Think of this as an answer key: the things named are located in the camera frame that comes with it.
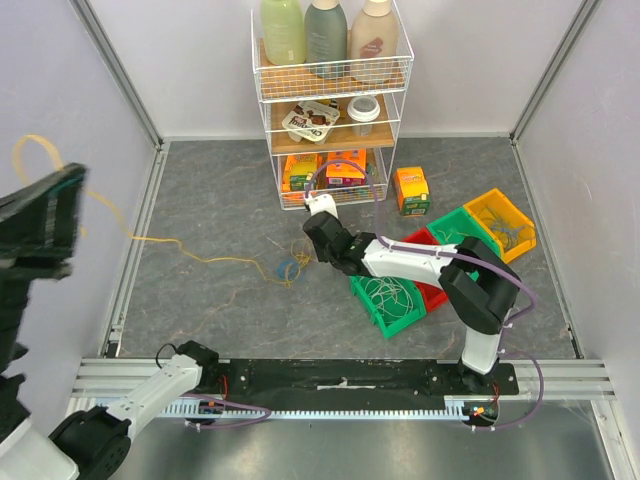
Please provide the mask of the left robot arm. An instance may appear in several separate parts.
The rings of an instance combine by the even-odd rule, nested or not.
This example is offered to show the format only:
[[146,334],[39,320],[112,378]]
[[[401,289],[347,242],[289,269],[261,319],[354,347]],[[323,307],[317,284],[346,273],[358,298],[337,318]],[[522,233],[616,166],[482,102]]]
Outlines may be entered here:
[[87,174],[71,163],[1,200],[1,476],[109,479],[133,442],[172,402],[219,382],[218,354],[187,341],[155,372],[108,404],[71,404],[50,431],[21,398],[26,380],[6,370],[28,349],[19,340],[31,286],[72,273],[80,197]]

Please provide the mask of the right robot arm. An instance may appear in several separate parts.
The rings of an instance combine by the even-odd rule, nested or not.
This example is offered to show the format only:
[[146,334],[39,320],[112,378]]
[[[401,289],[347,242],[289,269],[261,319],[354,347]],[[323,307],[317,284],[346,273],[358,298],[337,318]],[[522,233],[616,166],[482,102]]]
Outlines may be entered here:
[[477,394],[494,383],[504,321],[521,289],[520,278],[482,240],[419,245],[374,233],[351,234],[329,212],[310,216],[303,231],[319,261],[348,276],[393,277],[438,287],[466,326],[458,381]]

